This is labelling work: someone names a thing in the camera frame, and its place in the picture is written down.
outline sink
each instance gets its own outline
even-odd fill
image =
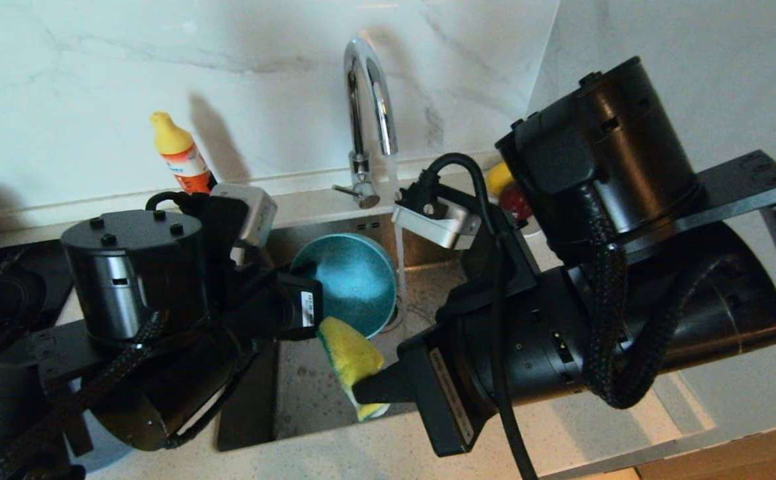
[[[340,232],[376,240],[397,264],[394,224],[388,213],[273,230],[267,251],[276,265],[284,265],[314,238]],[[460,252],[442,249],[409,231],[403,231],[403,250],[407,297],[398,301],[394,320],[371,338],[385,356],[386,365],[397,361],[398,344],[432,325],[448,292],[465,282]],[[262,356],[223,408],[218,449],[236,449],[358,423],[355,408],[343,394],[318,339],[282,341]],[[414,403],[393,404],[382,417],[415,410]]]

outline bottle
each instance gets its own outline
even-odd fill
[[[175,125],[166,112],[152,113],[151,124],[154,125],[154,148],[169,164],[181,188],[190,194],[210,194],[217,180],[207,168],[193,136]]]

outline white countertop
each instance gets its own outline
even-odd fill
[[[444,181],[463,189],[469,186],[464,175],[448,175]],[[382,197],[391,198],[387,192]],[[333,191],[279,195],[276,201],[279,204],[276,227],[354,218],[362,213],[385,213],[391,208],[389,201],[384,200],[374,209],[358,210],[348,197]],[[58,236],[58,230],[52,227],[47,236]],[[555,264],[556,258],[544,245],[544,237],[532,237],[529,245],[540,268],[544,270]],[[76,295],[66,305],[64,316],[81,316]],[[657,388],[631,410],[611,409],[594,395],[584,393],[516,407],[515,412],[535,468],[541,475],[646,449],[713,426],[676,374],[659,379]],[[226,453],[215,450],[214,439],[215,423],[212,423],[196,440],[178,449],[132,452],[111,467],[89,475],[89,479],[497,479],[517,476],[498,417],[489,420],[473,452],[442,459],[433,453],[418,413]]]

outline chrome faucet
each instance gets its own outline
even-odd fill
[[[391,112],[391,98],[388,97],[388,84],[376,52],[367,40],[355,37],[346,45],[343,53],[343,80],[346,82],[346,95],[349,101],[349,122],[352,125],[352,150],[349,152],[349,167],[352,169],[352,188],[333,185],[336,191],[352,195],[360,209],[370,209],[379,203],[379,195],[373,186],[373,174],[370,172],[370,154],[364,148],[361,134],[361,98],[358,81],[361,76],[367,80],[367,90],[373,98],[373,112],[379,126],[379,140],[383,155],[397,152],[397,134],[394,132],[394,113]]]

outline marble backsplash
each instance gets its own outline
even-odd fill
[[[387,74],[398,160],[491,150],[525,112],[557,7],[0,0],[0,210],[174,188],[154,110],[192,131],[222,180],[349,181],[343,48],[362,30]]]

